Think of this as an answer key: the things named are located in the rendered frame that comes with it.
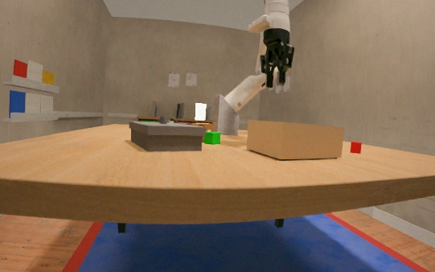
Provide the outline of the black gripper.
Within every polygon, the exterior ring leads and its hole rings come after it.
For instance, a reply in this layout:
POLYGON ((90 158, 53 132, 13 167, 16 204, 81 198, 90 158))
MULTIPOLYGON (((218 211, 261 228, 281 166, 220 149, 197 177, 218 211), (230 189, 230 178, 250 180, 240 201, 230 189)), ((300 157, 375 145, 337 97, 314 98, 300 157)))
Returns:
POLYGON ((289 45, 289 32, 281 28, 265 30, 263 43, 267 47, 266 54, 261 55, 261 72, 266 75, 265 87, 273 87, 273 73, 276 67, 277 85, 284 86, 285 72, 292 67, 294 53, 294 46, 289 45), (287 59, 289 59, 288 63, 287 59))

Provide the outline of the red block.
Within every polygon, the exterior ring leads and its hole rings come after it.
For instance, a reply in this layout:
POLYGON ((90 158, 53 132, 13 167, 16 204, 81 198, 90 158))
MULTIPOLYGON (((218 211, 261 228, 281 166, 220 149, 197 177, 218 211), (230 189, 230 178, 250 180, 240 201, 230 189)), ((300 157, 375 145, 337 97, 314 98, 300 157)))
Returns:
POLYGON ((351 153, 356 153, 356 154, 361 154, 361 147, 362 147, 362 143, 361 142, 351 142, 351 153))

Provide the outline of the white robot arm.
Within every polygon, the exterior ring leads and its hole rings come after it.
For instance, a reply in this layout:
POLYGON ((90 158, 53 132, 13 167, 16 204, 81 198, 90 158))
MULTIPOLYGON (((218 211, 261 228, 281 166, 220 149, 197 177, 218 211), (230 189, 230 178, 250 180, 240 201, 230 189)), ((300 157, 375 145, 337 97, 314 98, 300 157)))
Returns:
POLYGON ((252 99, 259 91, 265 88, 266 75, 261 72, 260 60, 260 56, 265 55, 265 51, 267 49, 263 43, 263 31, 271 28, 281 28, 289 32, 289 1, 265 0, 265 15, 262 15, 259 19, 251 24, 248 26, 248 32, 261 33, 259 53, 256 62, 257 76, 247 77, 225 97, 225 100, 236 112, 241 109, 250 99, 252 99))

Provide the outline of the green block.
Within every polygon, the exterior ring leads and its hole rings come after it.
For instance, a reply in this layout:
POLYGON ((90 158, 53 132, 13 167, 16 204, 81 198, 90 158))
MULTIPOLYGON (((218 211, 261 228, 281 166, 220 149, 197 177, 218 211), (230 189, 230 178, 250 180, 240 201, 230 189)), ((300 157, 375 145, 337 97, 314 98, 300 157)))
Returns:
POLYGON ((221 133, 218 134, 213 134, 213 133, 218 133, 218 132, 206 132, 206 136, 204 136, 205 144, 210 144, 210 145, 220 144, 221 133))

